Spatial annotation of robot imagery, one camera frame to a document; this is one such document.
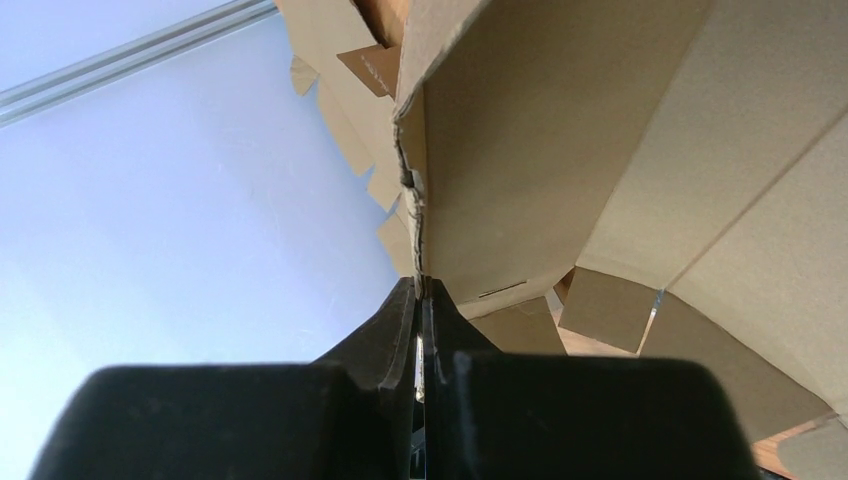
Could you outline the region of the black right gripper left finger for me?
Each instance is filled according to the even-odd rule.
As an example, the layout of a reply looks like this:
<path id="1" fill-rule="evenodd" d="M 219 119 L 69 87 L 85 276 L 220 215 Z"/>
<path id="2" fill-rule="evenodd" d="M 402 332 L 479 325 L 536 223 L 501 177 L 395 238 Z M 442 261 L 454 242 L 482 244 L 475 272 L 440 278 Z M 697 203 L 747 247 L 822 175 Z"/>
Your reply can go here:
<path id="1" fill-rule="evenodd" d="M 35 479 L 406 479 L 414 283 L 309 363 L 117 366 L 92 374 Z"/>

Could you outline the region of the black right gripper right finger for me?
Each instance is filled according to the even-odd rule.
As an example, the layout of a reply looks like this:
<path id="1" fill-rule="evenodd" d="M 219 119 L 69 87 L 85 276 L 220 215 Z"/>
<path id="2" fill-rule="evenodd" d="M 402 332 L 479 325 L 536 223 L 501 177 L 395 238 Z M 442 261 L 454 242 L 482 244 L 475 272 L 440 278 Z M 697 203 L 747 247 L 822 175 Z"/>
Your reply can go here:
<path id="1" fill-rule="evenodd" d="M 422 283 L 429 479 L 756 479 L 716 378 L 675 359 L 506 353 Z"/>

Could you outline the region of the brown cardboard box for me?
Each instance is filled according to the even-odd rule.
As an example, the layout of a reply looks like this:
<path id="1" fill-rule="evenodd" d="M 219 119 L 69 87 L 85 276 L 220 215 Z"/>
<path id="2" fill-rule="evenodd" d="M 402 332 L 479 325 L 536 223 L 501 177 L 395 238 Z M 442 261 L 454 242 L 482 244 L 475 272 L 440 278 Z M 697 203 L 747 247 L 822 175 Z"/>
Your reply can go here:
<path id="1" fill-rule="evenodd" d="M 847 475 L 843 1 L 281 1 L 378 235 L 514 354 L 697 363 Z"/>

